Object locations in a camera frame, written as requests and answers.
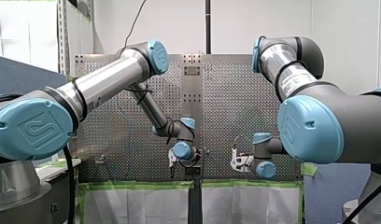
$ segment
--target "metal pole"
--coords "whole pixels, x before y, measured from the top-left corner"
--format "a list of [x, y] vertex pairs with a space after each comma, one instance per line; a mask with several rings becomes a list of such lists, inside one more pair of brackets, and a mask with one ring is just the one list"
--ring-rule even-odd
[[205, 47], [206, 54], [211, 54], [211, 0], [205, 0]]

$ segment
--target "white wall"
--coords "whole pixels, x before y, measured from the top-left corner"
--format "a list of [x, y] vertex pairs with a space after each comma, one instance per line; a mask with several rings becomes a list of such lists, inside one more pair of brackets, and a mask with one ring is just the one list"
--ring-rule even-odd
[[311, 0], [212, 0], [212, 53], [251, 54], [256, 38], [310, 36]]
[[347, 93], [379, 85], [380, 2], [313, 0], [311, 37], [324, 53], [324, 79]]
[[[95, 53], [114, 53], [142, 0], [94, 0]], [[311, 0], [212, 0], [212, 53], [250, 54], [260, 35], [310, 36]], [[169, 53], [205, 52], [205, 0], [147, 1], [129, 44], [160, 39]]]
[[[95, 53], [115, 53], [124, 45], [142, 0], [94, 0]], [[159, 39], [170, 53], [205, 49], [204, 0], [147, 1], [128, 44]]]

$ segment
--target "silver arm segment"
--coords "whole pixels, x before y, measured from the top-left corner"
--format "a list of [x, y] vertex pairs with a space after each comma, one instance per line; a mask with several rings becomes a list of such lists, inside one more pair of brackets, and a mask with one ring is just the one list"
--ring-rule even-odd
[[[76, 80], [78, 90], [83, 94], [88, 112], [123, 91], [125, 88], [147, 80], [150, 77], [147, 59], [134, 49], [126, 49], [122, 57], [86, 76]], [[82, 100], [73, 83], [57, 89], [73, 107], [78, 118], [82, 117]]]

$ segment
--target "label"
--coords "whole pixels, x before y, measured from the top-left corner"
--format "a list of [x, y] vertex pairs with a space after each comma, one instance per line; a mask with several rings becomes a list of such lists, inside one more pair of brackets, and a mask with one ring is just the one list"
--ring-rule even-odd
[[307, 73], [292, 74], [289, 77], [284, 78], [284, 80], [281, 82], [281, 90], [284, 92], [284, 94], [286, 94], [286, 96], [289, 96], [291, 93], [303, 85], [315, 81], [316, 79]]

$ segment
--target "perforated metal panel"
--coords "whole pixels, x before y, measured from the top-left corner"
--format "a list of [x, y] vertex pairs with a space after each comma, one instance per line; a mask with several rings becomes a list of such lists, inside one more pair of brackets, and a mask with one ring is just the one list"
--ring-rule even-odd
[[[202, 144], [211, 152], [205, 178], [243, 178], [229, 165], [236, 136], [242, 152], [252, 153], [252, 135], [278, 136], [279, 102], [272, 84], [252, 73], [249, 55], [203, 56]], [[278, 180], [299, 177], [299, 164], [287, 155], [274, 155]]]
[[[113, 60], [113, 55], [78, 55], [77, 77]], [[255, 132], [277, 135], [279, 103], [271, 84], [251, 73], [249, 55], [204, 55], [201, 66], [203, 90], [194, 94], [202, 95], [202, 116], [198, 122], [201, 133], [196, 137], [210, 151], [205, 161], [205, 178], [243, 178], [229, 164], [233, 139], [243, 135], [238, 146], [251, 151]], [[173, 119], [182, 113], [183, 69], [183, 57], [172, 55], [169, 71], [148, 81], [163, 113]], [[167, 146], [166, 138], [151, 133], [150, 121], [129, 92], [121, 92], [91, 112], [85, 122], [90, 155], [81, 166], [81, 181], [169, 179], [167, 152], [175, 141]], [[299, 164], [290, 157], [274, 156], [274, 161], [277, 180], [300, 176]], [[178, 166], [176, 178], [183, 177], [183, 168]]]

